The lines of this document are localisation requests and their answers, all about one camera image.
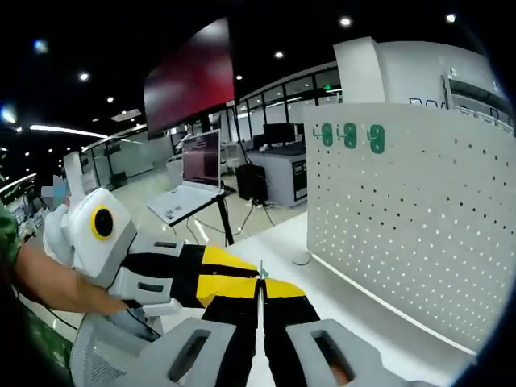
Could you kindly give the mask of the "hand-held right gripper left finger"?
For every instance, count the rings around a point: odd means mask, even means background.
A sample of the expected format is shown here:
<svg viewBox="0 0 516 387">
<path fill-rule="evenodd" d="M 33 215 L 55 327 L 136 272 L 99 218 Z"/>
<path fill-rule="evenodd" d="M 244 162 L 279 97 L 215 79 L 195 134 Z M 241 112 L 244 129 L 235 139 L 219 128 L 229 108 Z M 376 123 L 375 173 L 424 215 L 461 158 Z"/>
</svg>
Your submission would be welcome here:
<svg viewBox="0 0 516 387">
<path fill-rule="evenodd" d="M 175 298 L 202 309 L 139 355 L 136 386 L 245 386 L 256 353 L 258 288 L 198 286 Z"/>
</svg>

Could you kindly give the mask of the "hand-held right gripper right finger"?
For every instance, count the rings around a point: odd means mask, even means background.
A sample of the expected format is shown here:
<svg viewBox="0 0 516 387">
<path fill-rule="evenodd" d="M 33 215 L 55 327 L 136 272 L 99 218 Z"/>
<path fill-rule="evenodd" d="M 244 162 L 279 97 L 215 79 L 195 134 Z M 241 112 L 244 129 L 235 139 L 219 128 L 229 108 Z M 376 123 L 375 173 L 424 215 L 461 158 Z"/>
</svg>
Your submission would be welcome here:
<svg viewBox="0 0 516 387">
<path fill-rule="evenodd" d="M 304 291 L 266 278 L 264 350 L 277 386 L 427 386 L 386 369 L 375 347 L 321 319 Z"/>
</svg>

